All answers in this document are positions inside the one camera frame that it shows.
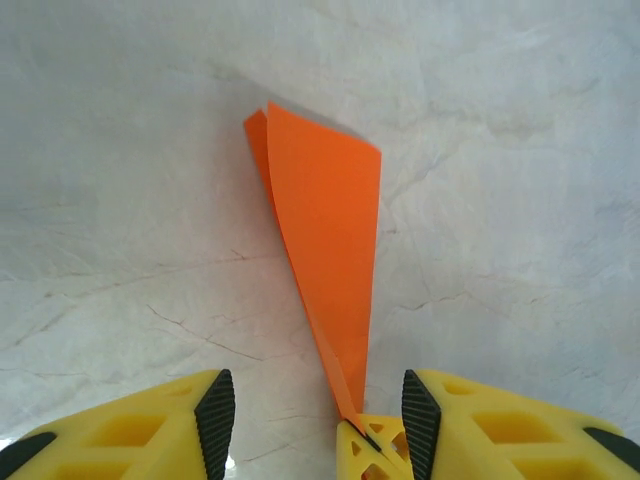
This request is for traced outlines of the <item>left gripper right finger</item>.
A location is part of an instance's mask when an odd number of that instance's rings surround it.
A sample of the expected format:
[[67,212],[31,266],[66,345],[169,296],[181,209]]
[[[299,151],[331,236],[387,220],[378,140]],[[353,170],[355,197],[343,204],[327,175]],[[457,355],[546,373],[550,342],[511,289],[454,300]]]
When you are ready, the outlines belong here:
[[402,421],[417,479],[636,479],[615,425],[436,370],[408,370]]

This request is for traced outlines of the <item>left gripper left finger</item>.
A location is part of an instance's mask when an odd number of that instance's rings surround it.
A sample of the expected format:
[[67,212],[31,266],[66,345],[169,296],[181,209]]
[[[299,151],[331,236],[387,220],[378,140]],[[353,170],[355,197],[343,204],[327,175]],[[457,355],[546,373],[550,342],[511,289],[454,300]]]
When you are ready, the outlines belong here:
[[41,425],[1,451],[4,479],[222,479],[229,370],[205,370]]

